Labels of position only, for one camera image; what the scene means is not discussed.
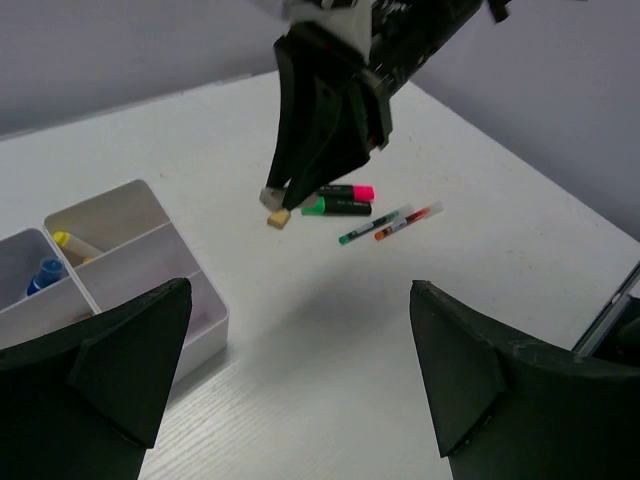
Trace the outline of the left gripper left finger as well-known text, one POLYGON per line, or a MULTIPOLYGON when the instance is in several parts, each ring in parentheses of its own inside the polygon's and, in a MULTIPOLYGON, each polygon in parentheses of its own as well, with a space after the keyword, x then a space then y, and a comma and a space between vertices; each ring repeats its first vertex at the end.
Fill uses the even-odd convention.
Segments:
POLYGON ((158 436, 191 312, 191 283, 175 278, 2 349, 2 478, 137 478, 158 436))

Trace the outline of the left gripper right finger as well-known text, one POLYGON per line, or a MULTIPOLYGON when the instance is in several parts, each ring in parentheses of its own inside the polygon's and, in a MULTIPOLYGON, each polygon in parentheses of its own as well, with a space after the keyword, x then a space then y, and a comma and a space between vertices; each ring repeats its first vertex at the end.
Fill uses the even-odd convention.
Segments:
POLYGON ((428 281, 410 321, 439 453, 456 479, 635 479, 639 370, 577 355, 428 281))

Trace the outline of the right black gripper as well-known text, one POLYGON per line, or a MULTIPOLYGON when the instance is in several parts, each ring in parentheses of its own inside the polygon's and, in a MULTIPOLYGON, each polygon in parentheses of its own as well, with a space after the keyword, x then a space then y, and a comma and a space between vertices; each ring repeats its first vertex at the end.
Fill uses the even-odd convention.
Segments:
POLYGON ((480 9, 477 1, 372 1, 365 59, 318 24, 274 44, 280 113, 269 187, 294 209, 369 160, 392 131, 390 100, 480 9))

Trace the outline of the grey white eraser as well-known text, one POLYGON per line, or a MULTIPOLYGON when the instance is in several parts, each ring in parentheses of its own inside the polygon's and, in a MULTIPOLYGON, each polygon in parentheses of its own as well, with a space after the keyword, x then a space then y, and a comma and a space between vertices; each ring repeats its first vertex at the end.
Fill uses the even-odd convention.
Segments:
POLYGON ((285 189, 265 187, 260 191, 259 200, 269 211, 279 211, 285 194, 285 189))

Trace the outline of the clear glue bottle blue cap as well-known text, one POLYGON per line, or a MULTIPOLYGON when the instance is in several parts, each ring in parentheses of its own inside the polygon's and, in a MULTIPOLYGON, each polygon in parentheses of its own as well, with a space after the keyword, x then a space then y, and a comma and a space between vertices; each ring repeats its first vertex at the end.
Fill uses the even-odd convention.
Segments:
POLYGON ((65 273, 64 263, 57 257, 45 258, 41 261, 39 270, 32 277, 26 290, 29 297, 58 282, 65 273))

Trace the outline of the yellow-capped white pen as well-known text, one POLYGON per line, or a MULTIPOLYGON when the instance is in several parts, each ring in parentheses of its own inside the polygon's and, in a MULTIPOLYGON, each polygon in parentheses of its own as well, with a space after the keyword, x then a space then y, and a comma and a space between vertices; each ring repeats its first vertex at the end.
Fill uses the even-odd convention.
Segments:
POLYGON ((62 250, 79 257, 83 263, 87 263, 103 254, 98 248, 68 231, 55 231, 52 238, 62 250))

